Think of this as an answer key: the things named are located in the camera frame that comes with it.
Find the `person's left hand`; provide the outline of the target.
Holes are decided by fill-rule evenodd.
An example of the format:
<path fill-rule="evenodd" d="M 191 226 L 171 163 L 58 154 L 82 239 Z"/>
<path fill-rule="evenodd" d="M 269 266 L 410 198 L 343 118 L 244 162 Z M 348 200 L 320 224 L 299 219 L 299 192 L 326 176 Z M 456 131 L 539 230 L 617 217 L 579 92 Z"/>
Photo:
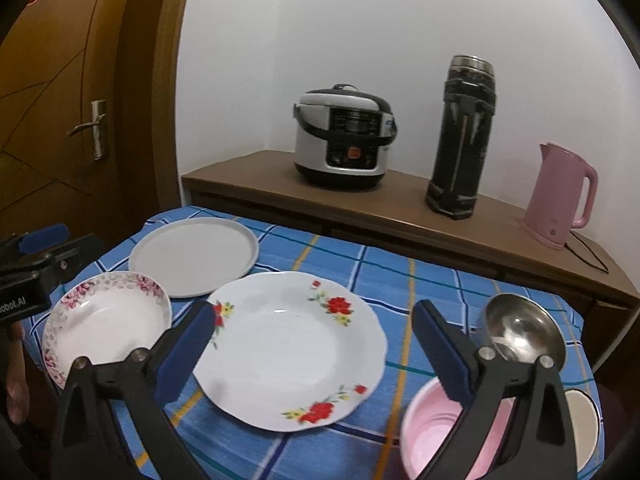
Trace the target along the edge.
<path fill-rule="evenodd" d="M 14 425 L 21 425 L 29 413 L 23 337 L 21 323 L 13 323 L 9 328 L 6 343 L 6 408 Z"/>

